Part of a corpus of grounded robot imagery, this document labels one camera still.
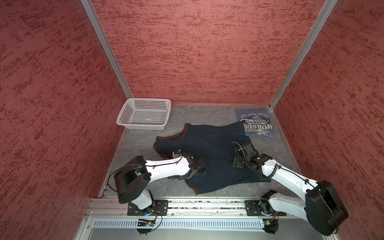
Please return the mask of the dark navy maroon-trimmed tank top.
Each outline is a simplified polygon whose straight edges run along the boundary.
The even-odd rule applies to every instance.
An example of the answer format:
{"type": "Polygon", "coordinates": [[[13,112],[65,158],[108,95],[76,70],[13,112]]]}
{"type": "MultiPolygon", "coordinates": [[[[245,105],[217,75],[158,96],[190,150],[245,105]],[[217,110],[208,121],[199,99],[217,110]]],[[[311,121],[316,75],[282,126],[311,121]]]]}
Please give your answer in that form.
{"type": "Polygon", "coordinates": [[[185,124],[180,133],[168,137],[158,136],[153,147],[163,158],[170,158],[180,150],[204,160],[205,174],[194,175],[186,180],[187,185],[199,195],[232,185],[262,182],[255,174],[233,166],[233,143],[247,144],[250,141],[240,122],[222,127],[185,124]]]}

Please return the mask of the grey-blue tank top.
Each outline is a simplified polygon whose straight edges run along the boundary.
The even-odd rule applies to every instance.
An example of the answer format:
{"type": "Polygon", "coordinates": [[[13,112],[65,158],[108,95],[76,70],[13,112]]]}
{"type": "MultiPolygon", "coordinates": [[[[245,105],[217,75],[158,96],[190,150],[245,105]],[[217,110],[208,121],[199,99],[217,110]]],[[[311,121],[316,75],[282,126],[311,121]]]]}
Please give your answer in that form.
{"type": "Polygon", "coordinates": [[[238,109],[236,110],[239,122],[244,125],[245,133],[250,138],[274,138],[271,118],[266,109],[238,109]]]}

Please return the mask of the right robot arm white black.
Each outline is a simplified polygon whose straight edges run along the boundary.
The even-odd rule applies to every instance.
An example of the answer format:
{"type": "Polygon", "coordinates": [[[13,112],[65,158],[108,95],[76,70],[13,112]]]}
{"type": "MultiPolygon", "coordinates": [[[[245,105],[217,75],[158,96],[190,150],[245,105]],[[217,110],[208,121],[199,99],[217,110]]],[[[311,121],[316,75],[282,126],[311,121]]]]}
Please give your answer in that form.
{"type": "Polygon", "coordinates": [[[233,166],[254,173],[262,181],[275,180],[295,194],[289,197],[270,190],[261,196],[258,204],[248,201],[248,215],[270,217],[264,230],[274,234],[278,229],[278,215],[287,214],[307,221],[324,236],[335,234],[349,217],[337,190],[328,181],[318,182],[284,167],[272,157],[259,154],[251,143],[233,142],[235,158],[233,166]]]}

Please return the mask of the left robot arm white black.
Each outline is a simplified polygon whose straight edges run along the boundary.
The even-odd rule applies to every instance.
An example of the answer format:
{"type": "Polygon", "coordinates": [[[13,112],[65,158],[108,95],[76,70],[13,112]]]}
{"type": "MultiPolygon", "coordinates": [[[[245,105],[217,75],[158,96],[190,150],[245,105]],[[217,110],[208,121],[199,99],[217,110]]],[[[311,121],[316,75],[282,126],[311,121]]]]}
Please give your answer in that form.
{"type": "Polygon", "coordinates": [[[120,204],[132,203],[139,210],[151,213],[156,203],[148,184],[161,179],[186,180],[205,172],[204,160],[191,153],[161,161],[146,161],[143,156],[137,156],[113,173],[115,192],[120,204]]]}

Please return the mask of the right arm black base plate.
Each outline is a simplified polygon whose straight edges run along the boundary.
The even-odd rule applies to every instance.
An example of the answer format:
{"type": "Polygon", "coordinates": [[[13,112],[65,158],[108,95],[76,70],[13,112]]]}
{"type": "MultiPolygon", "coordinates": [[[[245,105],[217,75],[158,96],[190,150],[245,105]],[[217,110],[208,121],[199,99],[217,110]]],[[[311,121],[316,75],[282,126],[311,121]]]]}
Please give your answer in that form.
{"type": "Polygon", "coordinates": [[[251,216],[251,217],[274,215],[274,210],[271,209],[268,201],[266,200],[245,201],[245,209],[247,212],[247,216],[251,216]]]}

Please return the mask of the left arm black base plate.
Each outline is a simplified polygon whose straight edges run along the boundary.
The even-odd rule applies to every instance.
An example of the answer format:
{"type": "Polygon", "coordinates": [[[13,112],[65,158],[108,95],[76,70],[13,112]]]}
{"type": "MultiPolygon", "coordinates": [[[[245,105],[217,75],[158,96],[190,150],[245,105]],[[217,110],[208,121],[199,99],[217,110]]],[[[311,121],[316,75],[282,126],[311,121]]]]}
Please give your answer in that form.
{"type": "Polygon", "coordinates": [[[128,216],[166,216],[168,212],[168,200],[155,200],[154,206],[149,206],[148,209],[140,210],[137,205],[133,203],[128,204],[127,215],[128,216]]]}

